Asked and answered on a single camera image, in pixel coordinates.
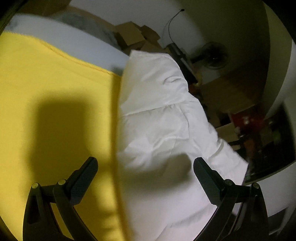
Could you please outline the yellow bed sheet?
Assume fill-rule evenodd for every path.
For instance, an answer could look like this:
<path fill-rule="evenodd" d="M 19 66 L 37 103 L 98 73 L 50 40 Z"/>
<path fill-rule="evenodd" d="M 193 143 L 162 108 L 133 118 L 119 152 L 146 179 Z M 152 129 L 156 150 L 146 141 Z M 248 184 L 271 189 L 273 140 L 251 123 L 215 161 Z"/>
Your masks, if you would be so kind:
<path fill-rule="evenodd" d="M 22 239 L 32 184 L 52 185 L 88 157 L 98 172 L 78 214 L 98 240 L 129 240 L 115 157 L 121 77 L 49 43 L 1 34 L 1 218 Z"/>

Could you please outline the black electric fan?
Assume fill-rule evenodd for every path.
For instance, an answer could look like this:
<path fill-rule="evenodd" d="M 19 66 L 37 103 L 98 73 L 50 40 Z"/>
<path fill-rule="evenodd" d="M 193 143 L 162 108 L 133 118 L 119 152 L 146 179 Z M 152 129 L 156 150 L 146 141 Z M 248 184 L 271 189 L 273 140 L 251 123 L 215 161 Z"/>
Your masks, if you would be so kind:
<path fill-rule="evenodd" d="M 219 70 L 230 61 L 230 54 L 225 45 L 218 42 L 208 42 L 191 58 L 192 64 L 200 64 L 205 68 Z"/>

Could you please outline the white mattress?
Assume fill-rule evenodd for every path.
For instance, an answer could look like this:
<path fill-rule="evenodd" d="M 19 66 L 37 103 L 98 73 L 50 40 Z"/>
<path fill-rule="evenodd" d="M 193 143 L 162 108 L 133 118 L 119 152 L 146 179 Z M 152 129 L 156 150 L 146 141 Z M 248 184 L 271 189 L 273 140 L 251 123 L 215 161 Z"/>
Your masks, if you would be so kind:
<path fill-rule="evenodd" d="M 50 18 L 16 14 L 5 30 L 41 39 L 70 56 L 112 71 L 119 76 L 122 75 L 128 61 L 126 54 L 103 40 Z"/>

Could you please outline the white puffy down jacket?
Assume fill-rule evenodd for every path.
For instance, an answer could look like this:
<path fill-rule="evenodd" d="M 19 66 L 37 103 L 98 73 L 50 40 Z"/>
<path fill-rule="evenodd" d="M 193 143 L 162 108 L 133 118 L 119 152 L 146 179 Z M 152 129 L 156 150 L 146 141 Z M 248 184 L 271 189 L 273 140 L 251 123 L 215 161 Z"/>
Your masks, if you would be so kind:
<path fill-rule="evenodd" d="M 242 184 L 247 162 L 218 137 L 168 54 L 132 51 L 119 97 L 117 159 L 133 240 L 193 240 L 215 211 L 193 171 L 203 158 Z"/>

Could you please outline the brown cardboard boxes pile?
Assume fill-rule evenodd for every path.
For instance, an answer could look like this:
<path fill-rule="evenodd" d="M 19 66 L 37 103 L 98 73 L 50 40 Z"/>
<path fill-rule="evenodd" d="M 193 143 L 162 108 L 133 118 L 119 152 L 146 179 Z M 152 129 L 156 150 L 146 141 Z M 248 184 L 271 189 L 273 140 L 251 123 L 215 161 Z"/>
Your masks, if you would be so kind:
<path fill-rule="evenodd" d="M 146 25 L 138 26 L 133 22 L 126 22 L 115 26 L 115 38 L 122 52 L 129 55 L 132 50 L 149 53 L 165 53 L 158 40 L 160 36 Z"/>

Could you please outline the wooden open shelf box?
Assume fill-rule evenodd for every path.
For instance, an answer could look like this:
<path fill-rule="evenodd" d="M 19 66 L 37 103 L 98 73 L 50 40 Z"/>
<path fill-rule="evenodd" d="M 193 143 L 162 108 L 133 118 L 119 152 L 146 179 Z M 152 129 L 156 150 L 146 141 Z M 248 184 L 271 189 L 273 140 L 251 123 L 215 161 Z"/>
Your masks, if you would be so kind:
<path fill-rule="evenodd" d="M 237 151 L 241 148 L 239 137 L 233 123 L 220 126 L 218 128 L 215 128 L 215 130 L 218 133 L 218 137 L 224 139 L 234 151 Z"/>

